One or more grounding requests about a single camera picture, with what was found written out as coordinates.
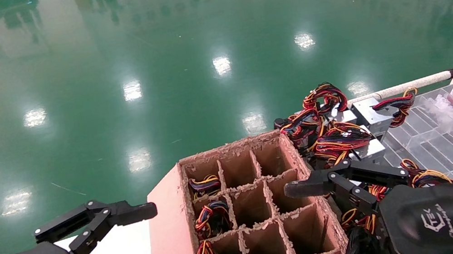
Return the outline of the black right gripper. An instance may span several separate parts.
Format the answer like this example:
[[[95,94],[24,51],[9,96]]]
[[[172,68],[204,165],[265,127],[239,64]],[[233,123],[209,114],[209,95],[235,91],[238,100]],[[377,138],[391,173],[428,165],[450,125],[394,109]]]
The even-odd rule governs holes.
[[[306,180],[288,182],[284,193],[296,199],[330,194],[337,204],[364,215],[379,208],[396,254],[453,254],[453,183],[410,188],[404,186],[408,178],[402,168],[343,161],[310,172]],[[393,189],[378,205],[377,196],[356,182]]]

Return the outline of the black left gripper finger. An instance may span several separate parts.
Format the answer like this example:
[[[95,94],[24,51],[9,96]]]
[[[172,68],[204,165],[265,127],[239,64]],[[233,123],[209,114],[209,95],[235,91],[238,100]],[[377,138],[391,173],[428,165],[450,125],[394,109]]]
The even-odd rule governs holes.
[[[90,200],[39,227],[34,236],[36,243],[55,243],[80,230],[69,244],[69,253],[90,254],[113,227],[140,223],[157,214],[153,202],[132,206],[125,200],[110,204]]]

